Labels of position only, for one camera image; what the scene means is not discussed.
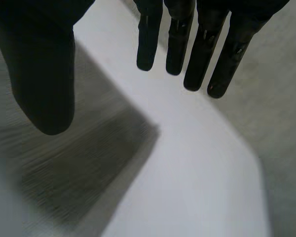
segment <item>finger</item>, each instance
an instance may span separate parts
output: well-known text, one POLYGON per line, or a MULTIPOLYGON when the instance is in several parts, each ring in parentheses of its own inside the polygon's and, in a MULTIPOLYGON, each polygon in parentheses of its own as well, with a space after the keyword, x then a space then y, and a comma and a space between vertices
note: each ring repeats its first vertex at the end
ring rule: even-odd
POLYGON ((166 70, 172 75, 180 74, 189 33, 191 30, 195 0, 165 0, 171 15, 166 70))
POLYGON ((149 71, 154 62, 162 18, 162 0, 134 0, 140 12, 137 67, 149 71))
POLYGON ((240 15, 231 16, 226 41, 207 87, 207 93, 211 97, 218 99, 226 93, 253 35, 266 22, 257 22, 240 15))
POLYGON ((198 91, 202 85, 229 12, 226 7, 207 7, 200 2, 197 2, 199 27, 184 79, 184 87, 191 91, 198 91))

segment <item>robotic hand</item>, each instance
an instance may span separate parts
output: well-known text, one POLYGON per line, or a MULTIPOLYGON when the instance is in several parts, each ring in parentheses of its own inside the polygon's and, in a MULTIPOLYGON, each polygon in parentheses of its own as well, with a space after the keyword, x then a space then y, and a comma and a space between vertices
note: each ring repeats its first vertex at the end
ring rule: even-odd
MULTIPOLYGON (((196 0, 198 31, 185 74, 184 87, 198 91, 202 85, 222 26, 229 11, 230 28, 207 93, 221 98, 235 74, 252 37, 289 0, 196 0)), ((152 68, 162 17, 162 0, 134 0, 141 14, 137 66, 152 68)), ((195 0, 164 0, 171 16, 166 70, 180 74, 193 21, 195 0)))

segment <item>floor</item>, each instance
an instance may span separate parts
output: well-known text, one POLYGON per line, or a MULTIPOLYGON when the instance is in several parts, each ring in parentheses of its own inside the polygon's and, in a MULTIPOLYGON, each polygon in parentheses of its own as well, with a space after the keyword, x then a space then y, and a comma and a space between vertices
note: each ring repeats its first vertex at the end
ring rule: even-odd
MULTIPOLYGON (((123 1, 138 16, 133 1, 123 1)), ((196 17, 184 70, 197 31, 196 17)), ((229 18, 200 93, 206 93, 228 23, 229 18)), ((164 48, 169 26, 165 8, 159 35, 164 48)), ((226 95, 212 102, 260 158, 274 236, 296 237, 296 0, 274 15, 253 38, 226 95)))

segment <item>textured surface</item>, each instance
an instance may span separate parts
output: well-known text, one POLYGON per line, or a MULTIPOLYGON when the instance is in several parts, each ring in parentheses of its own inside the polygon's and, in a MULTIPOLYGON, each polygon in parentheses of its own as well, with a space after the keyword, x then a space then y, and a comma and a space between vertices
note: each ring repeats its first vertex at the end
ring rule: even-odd
MULTIPOLYGON (((123 1, 138 16, 133 1, 123 1)), ((196 17, 184 70, 197 31, 196 17)), ((164 8, 159 35, 163 47, 169 26, 170 17, 164 8)), ((228 26, 229 17, 201 93, 206 93, 228 26)), ((226 95, 212 102, 259 155, 275 236, 296 237, 296 0, 274 15, 253 38, 226 95)))
MULTIPOLYGON (((151 150, 156 141, 156 129, 115 89, 79 43, 75 100, 74 121, 66 132, 40 133, 14 101, 0 53, 0 173, 21 191, 23 202, 40 213, 39 221, 23 213, 24 237, 52 235, 53 228, 72 231, 126 164, 133 157, 145 160, 146 148, 151 150)), ((122 195, 114 197, 110 209, 119 198, 122 195)), ((96 223, 99 233, 113 211, 102 214, 106 222, 96 223)))

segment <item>gray surface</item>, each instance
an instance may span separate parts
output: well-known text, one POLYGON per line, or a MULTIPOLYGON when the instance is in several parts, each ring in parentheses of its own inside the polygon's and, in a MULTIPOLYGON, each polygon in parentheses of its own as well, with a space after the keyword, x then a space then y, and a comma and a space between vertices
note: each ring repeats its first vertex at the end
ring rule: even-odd
MULTIPOLYGON (((138 16, 133 1, 123 1, 138 16)), ((195 13, 185 70, 197 31, 196 17, 195 13)), ((228 25, 229 17, 201 93, 206 94, 228 25)), ((164 48, 169 26, 170 17, 164 8, 159 35, 164 48)), ((212 102, 261 160, 274 235, 296 237, 296 0, 274 15, 253 38, 226 95, 212 102)))
POLYGON ((90 209, 97 215, 90 224, 96 230, 93 236, 100 236, 156 141, 155 127, 115 89, 79 43, 75 100, 70 128, 57 136, 42 134, 14 101, 0 53, 0 173, 22 195, 22 205, 32 206, 32 211, 23 210, 23 237, 67 235, 90 209), (127 176, 114 186, 118 192, 106 194, 94 210, 125 168, 127 176))

